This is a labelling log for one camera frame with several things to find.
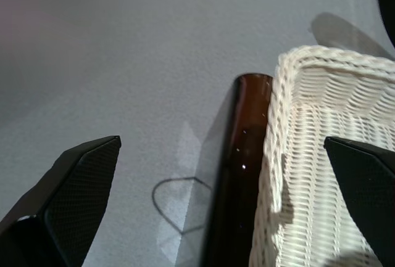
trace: white wicker basket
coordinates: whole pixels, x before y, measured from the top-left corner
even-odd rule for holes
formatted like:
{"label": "white wicker basket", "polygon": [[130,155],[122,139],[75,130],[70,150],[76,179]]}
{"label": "white wicker basket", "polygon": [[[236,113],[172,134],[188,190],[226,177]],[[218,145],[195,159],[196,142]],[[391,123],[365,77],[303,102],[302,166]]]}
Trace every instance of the white wicker basket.
{"label": "white wicker basket", "polygon": [[395,64],[313,46],[281,55],[276,70],[249,266],[381,266],[349,216],[323,141],[395,150]]}

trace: white surface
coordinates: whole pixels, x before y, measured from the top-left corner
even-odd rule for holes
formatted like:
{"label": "white surface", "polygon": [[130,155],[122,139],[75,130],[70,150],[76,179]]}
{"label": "white surface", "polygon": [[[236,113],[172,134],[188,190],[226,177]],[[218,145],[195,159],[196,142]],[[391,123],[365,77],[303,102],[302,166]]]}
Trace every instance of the white surface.
{"label": "white surface", "polygon": [[152,187],[194,173],[234,77],[273,74],[279,53],[316,44],[313,32],[327,26],[320,22],[312,31],[316,16],[342,17],[394,52],[376,0],[0,0],[0,6],[0,216],[63,150],[105,135],[122,138],[107,212],[85,266],[173,266],[175,255],[158,245],[162,220]]}

